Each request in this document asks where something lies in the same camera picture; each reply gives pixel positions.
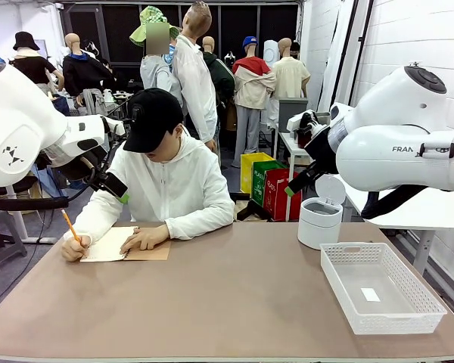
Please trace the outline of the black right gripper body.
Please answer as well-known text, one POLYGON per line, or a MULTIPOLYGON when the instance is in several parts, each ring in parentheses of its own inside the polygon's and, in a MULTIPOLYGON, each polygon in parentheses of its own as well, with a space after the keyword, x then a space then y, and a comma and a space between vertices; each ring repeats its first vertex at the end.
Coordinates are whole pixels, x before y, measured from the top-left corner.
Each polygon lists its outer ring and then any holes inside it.
POLYGON ((336 153, 328 142, 329 131, 329 126, 318 131, 304 148, 313 160, 309 167, 315 171, 337 171, 336 153))

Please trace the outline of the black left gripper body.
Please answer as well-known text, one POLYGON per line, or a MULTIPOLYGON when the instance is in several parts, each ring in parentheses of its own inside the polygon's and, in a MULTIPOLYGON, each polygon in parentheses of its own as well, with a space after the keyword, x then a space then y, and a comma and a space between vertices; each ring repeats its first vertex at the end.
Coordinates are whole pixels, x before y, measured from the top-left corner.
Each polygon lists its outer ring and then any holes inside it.
POLYGON ((87 180, 100 174, 107 151, 97 146, 84 154, 75 157, 69 163, 60 166, 59 172, 69 181, 87 180))

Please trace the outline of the person's left hand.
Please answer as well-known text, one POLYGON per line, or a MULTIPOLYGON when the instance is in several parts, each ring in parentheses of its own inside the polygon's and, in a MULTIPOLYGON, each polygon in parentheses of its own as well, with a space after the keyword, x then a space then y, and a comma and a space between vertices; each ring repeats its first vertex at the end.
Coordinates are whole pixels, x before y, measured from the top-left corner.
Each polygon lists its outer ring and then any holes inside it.
POLYGON ((135 228, 120 248, 122 254, 131 249, 153 250, 157 245, 169 239, 166 224, 154 228, 135 228))

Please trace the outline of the person's right hand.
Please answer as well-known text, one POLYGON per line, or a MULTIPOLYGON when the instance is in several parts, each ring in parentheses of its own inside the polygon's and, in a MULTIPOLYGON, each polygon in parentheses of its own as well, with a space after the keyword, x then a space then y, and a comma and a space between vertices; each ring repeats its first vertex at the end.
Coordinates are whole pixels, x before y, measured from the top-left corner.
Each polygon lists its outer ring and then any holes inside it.
POLYGON ((77 239, 66 233, 62 238, 61 256, 67 262, 78 262, 89 253, 91 238, 87 234, 79 234, 77 239))

